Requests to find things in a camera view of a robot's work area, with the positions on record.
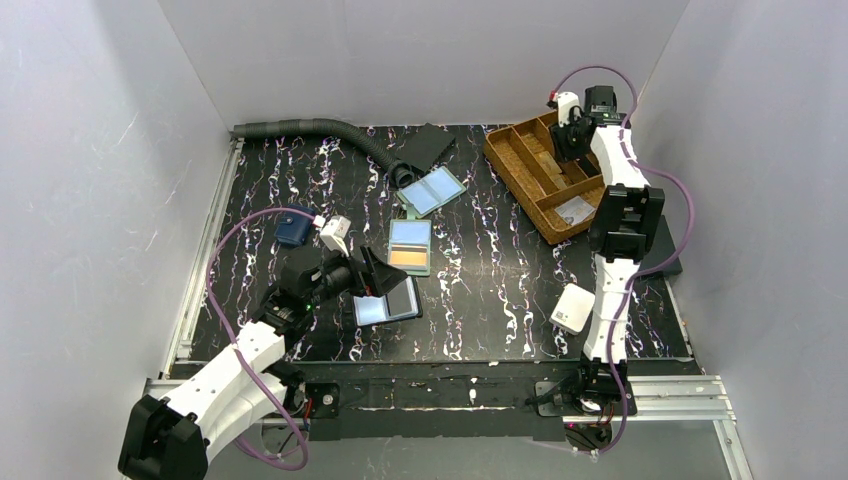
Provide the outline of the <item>black card holder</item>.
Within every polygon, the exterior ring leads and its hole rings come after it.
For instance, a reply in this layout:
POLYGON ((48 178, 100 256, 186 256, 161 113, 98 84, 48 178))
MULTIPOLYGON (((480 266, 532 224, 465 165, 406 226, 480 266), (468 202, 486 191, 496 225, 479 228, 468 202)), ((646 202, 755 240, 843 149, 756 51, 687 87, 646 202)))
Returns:
POLYGON ((423 307, 413 277, 393 288, 383 297, 353 297, 354 318, 358 327, 420 318, 423 307))

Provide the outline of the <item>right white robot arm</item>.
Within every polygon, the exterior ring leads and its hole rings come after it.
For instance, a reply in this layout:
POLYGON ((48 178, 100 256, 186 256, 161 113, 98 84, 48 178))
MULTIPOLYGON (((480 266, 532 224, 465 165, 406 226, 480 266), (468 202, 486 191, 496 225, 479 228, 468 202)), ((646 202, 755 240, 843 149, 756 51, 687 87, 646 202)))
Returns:
POLYGON ((572 92, 553 93, 549 106, 557 111, 557 122, 550 127, 555 153, 581 166, 593 155, 597 165, 592 171, 604 181, 588 230, 596 284, 583 355, 618 365, 626 360, 632 281, 653 246, 665 195, 637 167, 629 120, 617 111, 612 87, 588 89, 585 103, 572 92))

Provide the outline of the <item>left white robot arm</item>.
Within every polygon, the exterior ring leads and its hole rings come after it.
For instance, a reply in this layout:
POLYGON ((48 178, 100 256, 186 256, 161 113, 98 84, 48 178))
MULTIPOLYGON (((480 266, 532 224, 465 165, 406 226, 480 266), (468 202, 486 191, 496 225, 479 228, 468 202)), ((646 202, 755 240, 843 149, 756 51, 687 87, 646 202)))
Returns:
POLYGON ((224 446, 272 411, 292 417, 304 374, 285 361, 317 306, 349 293, 383 297, 404 271, 368 247, 359 257, 300 247, 285 261, 252 319, 201 370, 159 398, 132 407, 118 470, 129 479, 202 479, 224 446))

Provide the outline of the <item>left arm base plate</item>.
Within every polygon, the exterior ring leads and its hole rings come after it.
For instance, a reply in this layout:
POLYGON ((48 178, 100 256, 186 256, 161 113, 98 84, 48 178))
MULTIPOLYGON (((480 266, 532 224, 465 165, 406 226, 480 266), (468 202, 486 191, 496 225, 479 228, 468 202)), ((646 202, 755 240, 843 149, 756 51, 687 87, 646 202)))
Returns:
MULTIPOLYGON (((286 386, 271 380, 265 380, 264 383, 296 423, 300 423, 303 418, 308 422, 316 419, 333 419, 339 414, 340 388, 338 384, 307 382, 286 386)), ((248 425, 266 420, 284 421, 283 415, 253 382, 250 382, 233 399, 227 413, 248 425)))

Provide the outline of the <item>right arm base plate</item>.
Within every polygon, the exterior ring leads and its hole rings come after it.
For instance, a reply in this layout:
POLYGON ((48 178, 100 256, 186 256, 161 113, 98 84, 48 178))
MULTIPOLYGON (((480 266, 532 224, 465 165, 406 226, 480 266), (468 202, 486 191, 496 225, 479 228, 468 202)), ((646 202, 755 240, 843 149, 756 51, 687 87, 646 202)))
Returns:
POLYGON ((612 378, 584 385, 574 378, 560 381, 538 381, 526 404, 542 417, 586 417, 589 420, 613 414, 620 417, 638 413, 636 396, 631 384, 624 382, 625 395, 612 378))

